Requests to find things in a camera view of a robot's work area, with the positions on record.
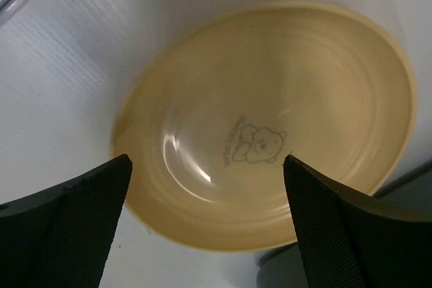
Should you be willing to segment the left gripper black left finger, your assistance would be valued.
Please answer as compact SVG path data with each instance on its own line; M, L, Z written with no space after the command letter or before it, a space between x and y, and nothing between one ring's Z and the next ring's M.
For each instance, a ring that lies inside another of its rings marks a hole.
M98 287L132 175L125 154L1 205L2 287Z

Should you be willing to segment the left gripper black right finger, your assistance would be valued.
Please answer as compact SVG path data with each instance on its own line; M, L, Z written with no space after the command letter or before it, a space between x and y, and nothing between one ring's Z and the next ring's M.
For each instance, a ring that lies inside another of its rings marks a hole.
M289 154L283 178L309 287L430 287L431 217L388 204Z

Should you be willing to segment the yellow bear plate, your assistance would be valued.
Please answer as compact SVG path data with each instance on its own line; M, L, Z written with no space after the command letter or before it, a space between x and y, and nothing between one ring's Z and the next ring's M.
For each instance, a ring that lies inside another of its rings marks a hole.
M270 3L160 52L115 118L111 153L132 161L126 207L147 229L203 250L266 250L296 241L287 155L374 194L416 108L410 62L381 26L329 3Z

